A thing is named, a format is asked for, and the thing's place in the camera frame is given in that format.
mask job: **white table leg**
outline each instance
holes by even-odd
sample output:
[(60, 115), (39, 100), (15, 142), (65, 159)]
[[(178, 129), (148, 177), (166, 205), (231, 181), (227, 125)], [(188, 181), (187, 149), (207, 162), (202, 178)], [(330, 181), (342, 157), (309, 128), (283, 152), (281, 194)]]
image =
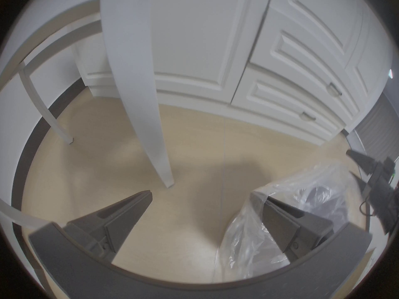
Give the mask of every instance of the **white table leg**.
[(100, 0), (108, 61), (124, 108), (166, 187), (173, 185), (156, 96), (150, 0)]
[(62, 137), (62, 139), (67, 143), (70, 144), (73, 142), (72, 136), (68, 134), (65, 129), (63, 129), (60, 124), (57, 122), (55, 117), (50, 113), (46, 105), (43, 103), (42, 99), (40, 98), (39, 94), (37, 93), (32, 80), (30, 77), (27, 76), (25, 70), (22, 68), (19, 71), (19, 76), (21, 78), (23, 87), (25, 88), (27, 95), (29, 96), (30, 100), (33, 102), (34, 106), (43, 116), (43, 118), (47, 121), (47, 123), (53, 128), (53, 130)]

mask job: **beige tile floor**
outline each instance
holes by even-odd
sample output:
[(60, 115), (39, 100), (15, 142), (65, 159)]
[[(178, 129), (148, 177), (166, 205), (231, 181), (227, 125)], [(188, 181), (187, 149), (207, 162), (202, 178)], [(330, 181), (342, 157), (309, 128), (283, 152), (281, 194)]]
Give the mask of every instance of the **beige tile floor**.
[(341, 134), (317, 147), (203, 112), (160, 105), (160, 114), (172, 188), (163, 186), (142, 151), (121, 101), (93, 98), (85, 89), (58, 118), (74, 142), (47, 133), (22, 211), (62, 224), (149, 189), (153, 202), (113, 264), (158, 279), (210, 283), (220, 281), (217, 247), (249, 192), (330, 158), (358, 174)]

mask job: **metal handle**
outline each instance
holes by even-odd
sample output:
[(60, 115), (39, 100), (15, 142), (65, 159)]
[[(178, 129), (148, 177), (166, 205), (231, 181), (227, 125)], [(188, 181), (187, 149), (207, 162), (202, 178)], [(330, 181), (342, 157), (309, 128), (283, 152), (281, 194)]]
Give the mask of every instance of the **metal handle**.
[(302, 112), (301, 114), (299, 114), (299, 117), (302, 118), (304, 121), (306, 122), (310, 122), (310, 121), (316, 121), (316, 118), (313, 116), (310, 116), (308, 113), (306, 112)]
[(338, 87), (336, 87), (333, 82), (327, 85), (327, 92), (333, 97), (340, 97), (342, 95), (342, 92), (338, 89)]

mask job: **transparent plastic bag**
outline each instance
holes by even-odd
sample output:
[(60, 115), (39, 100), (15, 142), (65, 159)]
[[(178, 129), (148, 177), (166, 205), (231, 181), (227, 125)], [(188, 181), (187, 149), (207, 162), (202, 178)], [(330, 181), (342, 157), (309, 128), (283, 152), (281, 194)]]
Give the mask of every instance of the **transparent plastic bag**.
[(341, 162), (332, 162), (260, 187), (253, 194), (261, 202), (254, 204), (247, 198), (227, 228), (220, 247), (224, 282), (259, 276), (289, 265), (261, 221), (268, 196), (331, 220), (336, 232), (352, 216), (346, 206), (347, 195), (360, 196), (360, 191), (348, 168)]

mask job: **white drawer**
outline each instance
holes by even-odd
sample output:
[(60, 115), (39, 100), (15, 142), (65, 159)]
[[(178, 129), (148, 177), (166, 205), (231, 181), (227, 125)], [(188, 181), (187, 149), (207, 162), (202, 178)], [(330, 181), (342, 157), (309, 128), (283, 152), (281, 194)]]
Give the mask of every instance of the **white drawer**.
[(232, 105), (282, 121), (323, 140), (330, 140), (345, 126), (304, 89), (251, 64), (244, 71)]

